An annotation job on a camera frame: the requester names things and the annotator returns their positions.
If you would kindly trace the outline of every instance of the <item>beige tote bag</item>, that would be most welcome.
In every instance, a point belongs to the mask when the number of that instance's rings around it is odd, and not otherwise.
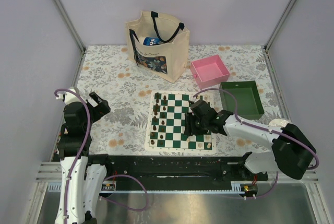
[[[139,19],[126,23],[129,59],[154,74],[175,82],[188,61],[190,31],[175,17],[142,11]],[[158,38],[164,44],[143,45],[140,37]]]

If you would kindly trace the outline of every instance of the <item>green plastic tray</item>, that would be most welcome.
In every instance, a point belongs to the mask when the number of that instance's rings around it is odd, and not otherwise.
[[[238,102],[238,115],[248,120],[258,120],[265,113],[255,81],[222,82],[220,87],[233,94]],[[220,92],[223,109],[234,112],[234,100]]]

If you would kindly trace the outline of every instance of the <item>printed picture on bag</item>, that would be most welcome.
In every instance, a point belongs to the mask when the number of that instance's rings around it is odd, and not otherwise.
[[[138,53],[139,63],[155,72],[167,74],[167,63],[165,56],[144,57]]]

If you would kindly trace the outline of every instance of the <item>floral tablecloth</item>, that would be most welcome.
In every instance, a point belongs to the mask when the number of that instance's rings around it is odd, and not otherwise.
[[[279,118],[276,94],[260,46],[200,45],[189,47],[189,60],[219,54],[230,70],[229,81],[255,80],[265,114],[259,122],[268,124]],[[151,152],[144,149],[146,125],[152,90],[198,91],[189,70],[170,83],[127,59],[126,46],[89,46],[78,81],[83,98],[95,91],[109,102],[111,112],[94,123],[91,154],[109,155],[189,155],[182,152]],[[214,94],[214,107],[221,110],[221,99]],[[247,139],[217,135],[217,153],[206,156],[241,156],[266,149]]]

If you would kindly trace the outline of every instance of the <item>chessboard border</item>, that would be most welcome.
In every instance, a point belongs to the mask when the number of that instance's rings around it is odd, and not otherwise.
[[[150,140],[151,140],[151,126],[152,126],[152,118],[153,118],[153,107],[154,107],[154,96],[156,93],[160,94],[169,94],[169,95],[190,95],[193,96],[196,92],[187,92],[187,91],[165,91],[165,90],[153,90],[150,97],[150,107],[149,107],[149,114],[148,114],[148,121],[146,127],[146,136],[145,136],[145,150],[146,151],[153,151],[153,152],[180,152],[185,154],[215,154],[217,151],[217,144],[216,144],[216,134],[211,133],[211,150],[205,149],[186,149],[186,148],[173,148],[173,147],[151,147]],[[204,92],[200,94],[201,96],[208,96],[208,102],[210,102],[211,106],[213,106],[213,94],[209,92]]]

